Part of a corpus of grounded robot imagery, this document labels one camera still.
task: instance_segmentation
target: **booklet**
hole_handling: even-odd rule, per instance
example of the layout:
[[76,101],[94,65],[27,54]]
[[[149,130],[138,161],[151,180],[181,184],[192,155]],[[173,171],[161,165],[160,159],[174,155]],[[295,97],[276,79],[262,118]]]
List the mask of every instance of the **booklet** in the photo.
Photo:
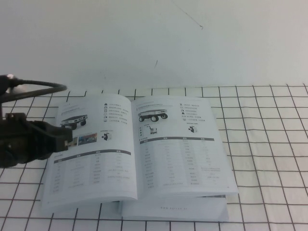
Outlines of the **booklet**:
[[76,99],[59,106],[56,125],[71,128],[73,141],[48,160],[43,210],[124,201],[127,216],[130,208],[159,211],[190,198],[191,209],[191,198],[238,193],[207,99]]

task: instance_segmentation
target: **black mechanical part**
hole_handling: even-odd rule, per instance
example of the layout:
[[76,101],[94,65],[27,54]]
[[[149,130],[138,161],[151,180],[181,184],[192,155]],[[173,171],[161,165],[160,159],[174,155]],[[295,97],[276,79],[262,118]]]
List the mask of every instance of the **black mechanical part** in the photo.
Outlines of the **black mechanical part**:
[[[51,88],[23,93],[6,93],[21,84],[36,84]],[[13,167],[35,159],[44,160],[54,152],[68,149],[72,130],[43,121],[27,121],[24,113],[9,113],[2,118],[2,103],[50,94],[66,89],[65,85],[41,81],[10,79],[0,76],[0,167]]]
[[164,114],[162,114],[160,117],[161,117],[162,119],[167,119],[167,118],[168,118],[168,115],[167,115],[166,113],[164,113]]

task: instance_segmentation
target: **grid line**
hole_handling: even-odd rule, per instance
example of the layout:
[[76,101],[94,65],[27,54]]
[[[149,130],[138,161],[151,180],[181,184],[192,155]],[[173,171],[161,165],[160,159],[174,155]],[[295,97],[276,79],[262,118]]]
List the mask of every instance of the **grid line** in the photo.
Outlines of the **grid line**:
[[[257,98],[256,98],[256,103],[257,103],[258,110],[259,110],[259,113],[260,113],[260,116],[261,116],[262,125],[263,125],[263,128],[264,128],[264,131],[265,131],[267,140],[268,140],[268,142],[270,142],[270,140],[269,140],[269,135],[268,135],[267,130],[266,130],[266,128],[265,128],[264,120],[263,120],[263,118],[262,118],[262,113],[261,113],[261,111],[260,111],[259,103],[258,103],[258,101],[257,101]],[[280,185],[281,185],[281,188],[282,188],[282,192],[283,192],[284,199],[285,199],[285,201],[286,201],[286,205],[287,205],[288,212],[289,212],[289,215],[290,215],[290,219],[291,219],[291,222],[292,222],[292,225],[293,225],[293,229],[294,229],[294,231],[295,231],[295,226],[294,226],[294,223],[293,223],[292,215],[291,215],[291,212],[290,212],[290,208],[289,208],[289,205],[288,205],[287,198],[286,198],[286,196],[285,196],[285,192],[284,192],[284,188],[283,188],[283,185],[282,185],[281,176],[280,176],[280,173],[279,173],[279,171],[278,171],[277,163],[276,163],[276,160],[275,160],[275,157],[274,157],[274,153],[273,153],[273,149],[272,149],[271,144],[269,144],[269,148],[270,148],[270,152],[271,152],[271,155],[272,155],[272,157],[273,157],[273,160],[274,160],[274,164],[275,164],[276,171],[277,171],[277,173],[278,173]]]
[[[44,113],[43,120],[44,120],[44,118],[45,118],[45,116],[46,116],[46,113],[47,113],[47,111],[48,111],[48,108],[49,108],[49,105],[50,105],[51,99],[52,99],[52,94],[51,94],[51,97],[50,97],[50,99],[49,99],[49,102],[48,102],[48,105],[47,105],[46,111],[45,111],[45,113]],[[26,222],[26,226],[25,226],[25,231],[26,231],[27,226],[28,226],[28,223],[29,223],[29,219],[30,219],[30,216],[31,216],[31,213],[32,213],[33,207],[34,207],[35,200],[36,200],[36,198],[37,198],[37,196],[38,196],[38,193],[39,193],[39,188],[40,188],[40,186],[41,186],[41,182],[42,182],[42,180],[43,180],[43,176],[44,176],[44,173],[45,173],[45,170],[46,170],[46,167],[47,167],[47,163],[48,163],[48,160],[46,161],[45,168],[44,168],[43,173],[42,173],[42,176],[40,177],[40,180],[39,180],[38,189],[37,189],[37,192],[36,192],[36,194],[35,194],[35,197],[34,197],[34,201],[33,201],[32,207],[31,207],[31,209],[30,209],[30,213],[29,213],[29,216],[28,216],[28,219],[27,219],[27,222]]]
[[[29,114],[29,111],[30,111],[30,109],[31,109],[31,105],[30,105],[30,107],[29,107],[29,109],[28,109],[28,112],[27,112],[26,116],[28,116],[28,114]],[[21,175],[20,175],[19,181],[18,181],[18,183],[17,183],[17,187],[16,187],[16,189],[15,189],[13,198],[12,198],[11,203],[10,203],[10,207],[9,207],[9,209],[8,209],[8,211],[7,211],[6,215],[5,215],[5,217],[4,217],[4,221],[3,221],[3,224],[2,224],[2,227],[1,227],[1,231],[3,231],[3,227],[4,227],[4,225],[5,225],[5,222],[6,222],[6,220],[7,220],[7,217],[8,217],[8,215],[9,215],[10,210],[11,210],[12,204],[13,204],[13,202],[14,202],[14,198],[15,198],[16,193],[17,193],[17,190],[18,190],[19,183],[20,183],[21,178],[23,177],[23,174],[24,174],[24,172],[25,172],[26,165],[27,165],[27,164],[25,164],[25,166],[23,167],[23,171],[22,171],[22,173],[21,173]]]
[[[220,94],[220,87],[218,87],[218,91],[219,91],[220,105],[221,105],[221,107],[222,107],[222,101],[221,101],[221,97],[220,97],[220,96],[221,96],[221,94]],[[227,125],[226,125],[226,120],[225,120],[224,110],[223,110],[223,108],[221,108],[221,109],[222,109],[223,121],[224,121],[225,127],[227,127]],[[227,131],[226,131],[226,136],[227,136],[228,148],[229,148],[230,157],[231,157],[232,169],[234,169],[234,162],[233,162],[233,158],[232,158],[232,152],[231,152],[231,148],[230,148],[229,136],[228,136]],[[237,179],[236,179],[235,171],[233,172],[233,174],[234,174],[235,182],[236,182],[236,184],[237,184]],[[245,228],[245,223],[244,223],[244,216],[243,216],[243,209],[242,209],[240,194],[238,194],[238,200],[239,200],[239,204],[240,204],[240,210],[241,210],[243,228],[244,228],[244,231],[245,231],[246,228]]]
[[279,117],[280,117],[280,120],[281,120],[283,129],[284,129],[285,135],[287,136],[288,143],[289,143],[289,145],[290,145],[290,148],[291,148],[291,151],[292,151],[292,154],[293,154],[293,157],[294,157],[294,160],[295,160],[295,163],[296,163],[298,172],[299,172],[299,174],[300,174],[300,177],[301,177],[301,179],[302,179],[303,185],[304,185],[305,190],[306,190],[306,194],[307,194],[307,196],[308,196],[308,191],[307,191],[307,188],[306,188],[306,186],[305,186],[305,181],[304,181],[304,178],[303,178],[303,176],[302,176],[302,172],[301,172],[300,169],[299,169],[298,162],[297,162],[297,159],[296,159],[296,157],[295,157],[295,154],[294,154],[294,150],[293,150],[293,148],[292,148],[292,145],[291,145],[291,143],[290,143],[290,139],[289,139],[288,133],[287,133],[287,131],[285,130],[285,126],[284,126],[284,123],[283,123],[283,119],[282,119],[282,117],[281,117],[281,115],[280,115],[280,112],[279,112],[279,110],[278,110],[277,102],[276,102],[276,99],[275,99],[275,96],[274,96],[274,92],[273,92],[273,88],[272,88],[271,85],[270,85],[270,89],[271,89],[271,92],[272,92],[272,94],[273,94],[273,99],[274,99],[274,101],[275,101],[275,105],[276,105],[276,108],[277,108],[277,111],[278,111],[278,114],[279,114]]

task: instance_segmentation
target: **catalog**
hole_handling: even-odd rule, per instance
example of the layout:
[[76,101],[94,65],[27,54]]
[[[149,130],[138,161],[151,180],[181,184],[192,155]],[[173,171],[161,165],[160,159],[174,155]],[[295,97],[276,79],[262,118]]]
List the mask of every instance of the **catalog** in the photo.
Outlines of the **catalog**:
[[43,210],[238,193],[207,99],[102,94],[60,105],[56,125],[73,141],[48,160]]

